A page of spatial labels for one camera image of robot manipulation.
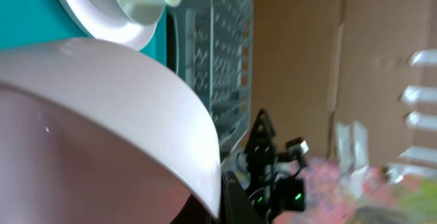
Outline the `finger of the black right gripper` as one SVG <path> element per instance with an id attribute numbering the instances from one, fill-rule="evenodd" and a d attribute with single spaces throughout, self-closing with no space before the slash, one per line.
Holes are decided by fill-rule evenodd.
<path id="1" fill-rule="evenodd" d="M 267 110 L 260 109 L 251 129 L 251 148 L 255 149 L 255 146 L 260 139 L 264 140 L 268 145 L 271 145 L 273 148 L 275 148 L 275 136 L 276 130 L 274 129 Z"/>

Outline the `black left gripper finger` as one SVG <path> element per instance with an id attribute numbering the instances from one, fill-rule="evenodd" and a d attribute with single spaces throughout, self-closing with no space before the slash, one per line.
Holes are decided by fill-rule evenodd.
<path id="1" fill-rule="evenodd" d="M 232 171 L 222 174 L 220 223 L 263 224 Z"/>

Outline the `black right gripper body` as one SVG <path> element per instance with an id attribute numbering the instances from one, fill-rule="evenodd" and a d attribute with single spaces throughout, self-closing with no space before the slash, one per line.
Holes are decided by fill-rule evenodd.
<path id="1" fill-rule="evenodd" d="M 300 154 L 289 155 L 285 152 L 278 152 L 271 145 L 256 145 L 255 149 L 247 145 L 244 149 L 246 156 L 246 169 L 249 173 L 263 173 L 267 166 L 274 167 L 278 163 L 290 163 L 294 160 L 300 164 Z"/>

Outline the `small pink-white dish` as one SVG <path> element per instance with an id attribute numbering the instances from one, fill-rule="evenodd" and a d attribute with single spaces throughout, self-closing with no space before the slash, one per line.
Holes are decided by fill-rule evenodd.
<path id="1" fill-rule="evenodd" d="M 1 222 L 170 223 L 221 207 L 218 135 L 194 91 L 125 46 L 1 52 Z"/>

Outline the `grey-white bowl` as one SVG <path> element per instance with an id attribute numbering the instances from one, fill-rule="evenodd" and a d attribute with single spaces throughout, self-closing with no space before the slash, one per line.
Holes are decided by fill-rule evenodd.
<path id="1" fill-rule="evenodd" d="M 120 0 L 91 0 L 105 16 L 118 21 L 149 26 L 157 23 L 164 12 L 163 5 L 141 5 Z"/>

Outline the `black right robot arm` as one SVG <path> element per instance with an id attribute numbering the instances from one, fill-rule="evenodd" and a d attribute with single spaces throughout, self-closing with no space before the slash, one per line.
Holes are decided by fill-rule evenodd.
<path id="1" fill-rule="evenodd" d="M 303 137 L 285 143 L 285 152 L 274 144 L 276 131 L 267 110 L 260 109 L 244 148 L 249 187 L 246 194 L 265 223 L 272 223 L 285 211 L 306 209 L 305 180 L 299 173 L 307 166 L 309 148 Z"/>

